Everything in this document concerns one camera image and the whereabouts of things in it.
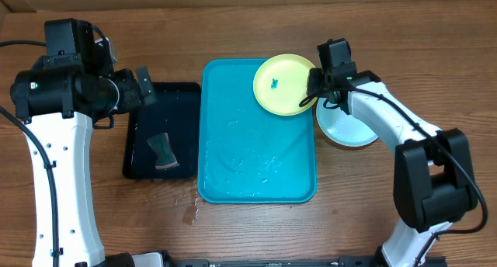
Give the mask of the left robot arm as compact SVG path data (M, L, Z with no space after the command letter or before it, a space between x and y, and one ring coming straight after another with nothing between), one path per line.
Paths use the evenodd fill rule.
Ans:
M35 266L162 266L160 251L106 255L96 226L89 152L101 119L152 104L146 68L113 68L101 30L77 19L44 25L47 52L11 87L26 136L36 204Z

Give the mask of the yellow-green plate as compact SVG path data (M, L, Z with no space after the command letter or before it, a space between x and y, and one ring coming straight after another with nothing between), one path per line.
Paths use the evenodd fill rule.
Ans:
M293 116L311 108L313 98L300 107L307 97L309 71L315 68L305 57L280 54L265 61L255 73L253 92L257 102L270 113Z

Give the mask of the light blue plate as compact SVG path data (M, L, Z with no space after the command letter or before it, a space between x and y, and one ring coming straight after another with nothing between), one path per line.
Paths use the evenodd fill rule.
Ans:
M342 146L362 147L378 138L365 123L347 115L338 105L331 104L326 98L318 100L316 119L321 131Z

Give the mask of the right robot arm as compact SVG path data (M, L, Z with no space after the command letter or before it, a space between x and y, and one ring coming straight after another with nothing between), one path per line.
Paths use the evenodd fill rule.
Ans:
M474 179L467 137L441 130L401 104L372 71L358 71L345 39L317 47L321 66L308 76L308 104L340 109L370 128L393 152L393 198L400 219L370 266L435 266L426 255L445 234L473 234L488 221Z

